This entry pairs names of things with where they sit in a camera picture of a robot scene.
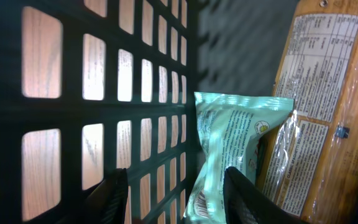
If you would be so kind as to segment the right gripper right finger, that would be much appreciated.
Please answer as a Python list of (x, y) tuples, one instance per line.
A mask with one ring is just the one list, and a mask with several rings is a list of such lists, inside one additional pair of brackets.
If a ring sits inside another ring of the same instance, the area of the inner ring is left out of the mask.
[(254, 184), (235, 167), (224, 172), (224, 211), (227, 224), (302, 224), (263, 195)]

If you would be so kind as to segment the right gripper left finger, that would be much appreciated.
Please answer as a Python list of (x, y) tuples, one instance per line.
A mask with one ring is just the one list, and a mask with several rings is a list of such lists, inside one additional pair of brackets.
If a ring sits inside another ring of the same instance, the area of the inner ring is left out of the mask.
[(114, 169), (92, 191), (75, 200), (56, 223), (124, 223), (128, 191), (127, 169)]

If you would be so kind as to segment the orange spaghetti packet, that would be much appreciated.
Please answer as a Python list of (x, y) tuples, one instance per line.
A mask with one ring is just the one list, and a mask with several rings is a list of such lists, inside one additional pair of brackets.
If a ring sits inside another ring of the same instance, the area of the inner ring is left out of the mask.
[(267, 135), (256, 186), (307, 223), (351, 223), (358, 204), (358, 0), (301, 0), (273, 94), (294, 109)]

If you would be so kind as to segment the mint green wipes packet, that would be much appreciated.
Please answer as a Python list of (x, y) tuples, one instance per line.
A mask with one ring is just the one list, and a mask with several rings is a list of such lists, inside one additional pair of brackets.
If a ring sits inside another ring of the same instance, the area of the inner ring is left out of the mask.
[(255, 182), (259, 140), (283, 123), (293, 110), (293, 100), (196, 92), (195, 105), (198, 136), (206, 160), (184, 217), (192, 223), (225, 223), (225, 170), (235, 167)]

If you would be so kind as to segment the grey plastic laundry basket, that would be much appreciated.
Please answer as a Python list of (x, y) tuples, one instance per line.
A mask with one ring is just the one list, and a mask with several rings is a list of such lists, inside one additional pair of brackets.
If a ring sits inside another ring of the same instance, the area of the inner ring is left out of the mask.
[(296, 1), (0, 1), (0, 223), (56, 223), (114, 169), (124, 223), (189, 223), (195, 92), (269, 96)]

